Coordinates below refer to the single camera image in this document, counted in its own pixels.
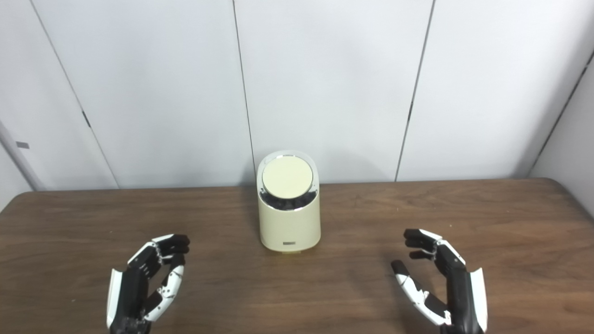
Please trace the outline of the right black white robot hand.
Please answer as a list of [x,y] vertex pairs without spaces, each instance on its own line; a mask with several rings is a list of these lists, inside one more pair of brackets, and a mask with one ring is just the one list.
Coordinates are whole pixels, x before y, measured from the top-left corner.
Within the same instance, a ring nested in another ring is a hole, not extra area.
[[464,258],[436,233],[406,229],[403,237],[407,247],[416,249],[410,252],[410,258],[433,262],[447,283],[447,302],[442,302],[422,288],[403,261],[393,260],[395,278],[412,305],[442,334],[485,334],[488,302],[483,269],[467,270]]

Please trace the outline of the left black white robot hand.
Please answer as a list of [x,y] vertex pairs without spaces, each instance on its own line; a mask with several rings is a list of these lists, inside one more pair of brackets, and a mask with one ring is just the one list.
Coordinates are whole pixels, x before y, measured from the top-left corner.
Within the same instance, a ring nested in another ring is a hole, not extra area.
[[189,245],[184,234],[157,237],[128,260],[125,271],[111,271],[106,309],[111,334],[150,333],[178,295]]

